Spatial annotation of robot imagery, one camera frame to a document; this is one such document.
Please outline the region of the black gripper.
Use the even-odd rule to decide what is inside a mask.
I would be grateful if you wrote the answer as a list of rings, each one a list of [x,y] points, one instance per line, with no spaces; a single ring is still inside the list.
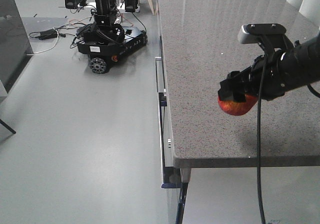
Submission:
[[[220,82],[220,100],[245,102],[250,95],[269,101],[283,96],[293,89],[292,57],[292,50],[277,51],[271,60],[258,56],[246,69],[228,73]]]

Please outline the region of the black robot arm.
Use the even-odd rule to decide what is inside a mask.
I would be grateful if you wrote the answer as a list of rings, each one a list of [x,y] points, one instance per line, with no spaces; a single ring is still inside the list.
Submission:
[[[264,54],[243,71],[232,71],[220,83],[221,101],[245,101],[245,95],[270,101],[320,79],[320,38],[294,46],[286,35],[259,36]]]

